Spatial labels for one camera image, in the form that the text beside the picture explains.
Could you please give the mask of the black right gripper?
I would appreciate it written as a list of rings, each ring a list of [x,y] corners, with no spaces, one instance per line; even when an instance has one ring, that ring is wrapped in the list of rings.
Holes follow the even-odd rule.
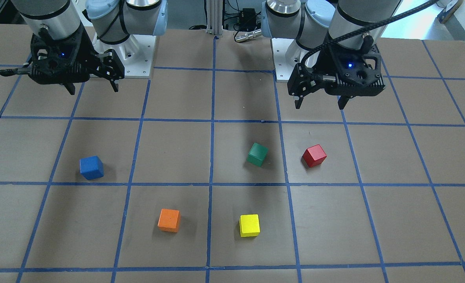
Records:
[[[124,66],[113,49],[96,52],[82,24],[68,37],[55,40],[51,28],[42,24],[30,42],[32,65],[30,77],[43,85],[60,84],[75,95],[74,83],[87,82],[96,76],[109,81],[114,92],[124,79]]]

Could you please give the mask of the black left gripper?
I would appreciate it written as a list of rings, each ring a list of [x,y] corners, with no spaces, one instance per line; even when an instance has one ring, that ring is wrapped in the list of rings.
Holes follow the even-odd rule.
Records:
[[[338,107],[344,110],[356,96],[373,97],[386,87],[381,73],[381,54],[376,44],[369,52],[350,50],[338,44],[319,52],[316,63],[306,67],[297,63],[287,83],[288,95],[294,96],[295,109],[300,109],[303,97],[319,89],[340,96]]]

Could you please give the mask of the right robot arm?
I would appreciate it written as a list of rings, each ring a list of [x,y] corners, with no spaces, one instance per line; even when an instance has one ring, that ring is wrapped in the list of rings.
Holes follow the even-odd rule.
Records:
[[[1,76],[27,75],[41,85],[62,85],[74,95],[76,83],[92,76],[118,81],[139,65],[141,77],[152,56],[139,38],[161,36],[168,23],[166,0],[88,0],[78,12],[71,0],[14,0],[33,31],[31,58]]]

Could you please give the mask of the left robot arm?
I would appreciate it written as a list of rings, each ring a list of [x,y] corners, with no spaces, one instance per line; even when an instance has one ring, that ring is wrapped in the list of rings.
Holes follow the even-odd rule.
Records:
[[[399,0],[267,0],[261,11],[262,35],[291,40],[287,93],[297,109],[306,95],[323,89],[344,109],[355,97],[385,89],[376,42],[384,27],[372,28],[335,44],[340,36],[394,15]]]

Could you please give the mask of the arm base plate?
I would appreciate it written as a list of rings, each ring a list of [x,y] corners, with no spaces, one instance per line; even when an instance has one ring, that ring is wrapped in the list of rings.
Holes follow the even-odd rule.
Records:
[[[273,61],[277,82],[288,82],[296,63],[308,52],[301,48],[295,39],[272,38]]]
[[[149,79],[157,39],[152,35],[130,35],[125,41],[114,44],[94,37],[92,43],[96,52],[103,53],[108,49],[116,51],[124,66],[125,78]]]

